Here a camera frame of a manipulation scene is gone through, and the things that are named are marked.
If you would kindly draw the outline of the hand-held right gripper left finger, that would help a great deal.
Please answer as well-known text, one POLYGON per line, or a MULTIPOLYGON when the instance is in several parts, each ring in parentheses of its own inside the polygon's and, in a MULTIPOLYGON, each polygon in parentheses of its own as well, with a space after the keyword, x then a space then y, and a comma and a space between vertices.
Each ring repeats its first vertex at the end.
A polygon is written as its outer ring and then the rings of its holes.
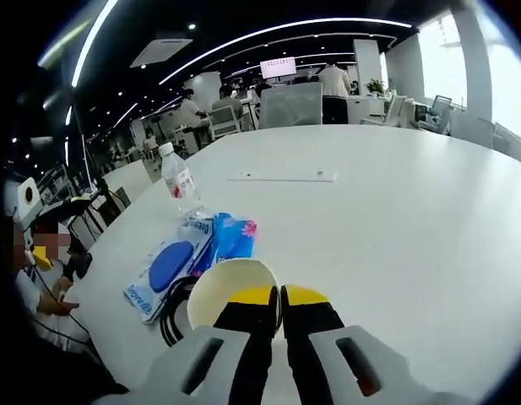
POLYGON ((145 402, 259 404, 278 322, 276 286, 237 292, 213 326, 196 328, 154 362, 145 402))

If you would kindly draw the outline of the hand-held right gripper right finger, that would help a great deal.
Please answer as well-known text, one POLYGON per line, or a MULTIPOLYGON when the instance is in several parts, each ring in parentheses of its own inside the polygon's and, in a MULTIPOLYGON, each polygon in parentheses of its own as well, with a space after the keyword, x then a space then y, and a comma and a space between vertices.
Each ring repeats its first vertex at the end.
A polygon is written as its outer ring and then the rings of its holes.
POLYGON ((359 326, 347 327, 314 289, 283 287, 287 359, 304 404, 469 404, 434 391, 410 373, 402 354, 359 326))

